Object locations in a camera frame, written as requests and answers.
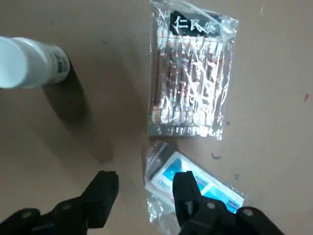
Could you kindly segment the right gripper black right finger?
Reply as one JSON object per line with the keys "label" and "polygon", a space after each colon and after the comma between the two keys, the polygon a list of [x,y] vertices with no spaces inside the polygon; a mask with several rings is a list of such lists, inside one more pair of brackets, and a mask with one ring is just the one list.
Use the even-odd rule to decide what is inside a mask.
{"label": "right gripper black right finger", "polygon": [[257,208],[241,207],[231,213],[222,201],[202,196],[191,171],[174,175],[173,197],[180,235],[283,234]]}

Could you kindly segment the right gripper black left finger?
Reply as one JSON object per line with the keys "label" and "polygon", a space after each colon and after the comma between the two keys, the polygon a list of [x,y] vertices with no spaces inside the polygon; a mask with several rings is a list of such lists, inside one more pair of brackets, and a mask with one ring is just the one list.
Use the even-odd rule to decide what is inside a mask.
{"label": "right gripper black left finger", "polygon": [[103,228],[119,191],[114,171],[99,171],[84,192],[42,214],[36,208],[12,213],[0,223],[2,235],[85,235]]}

